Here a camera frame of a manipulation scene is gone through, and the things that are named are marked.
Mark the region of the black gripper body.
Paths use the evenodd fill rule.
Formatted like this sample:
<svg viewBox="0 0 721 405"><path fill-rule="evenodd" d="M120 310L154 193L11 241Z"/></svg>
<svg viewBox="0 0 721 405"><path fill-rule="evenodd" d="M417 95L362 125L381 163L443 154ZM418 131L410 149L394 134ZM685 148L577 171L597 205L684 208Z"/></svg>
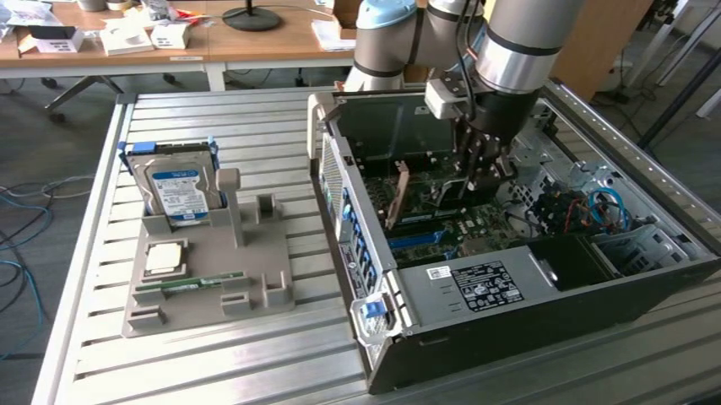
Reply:
<svg viewBox="0 0 721 405"><path fill-rule="evenodd" d="M526 94L501 91L474 94L473 113L466 118L476 131L510 142L524 129L537 103L541 89Z"/></svg>

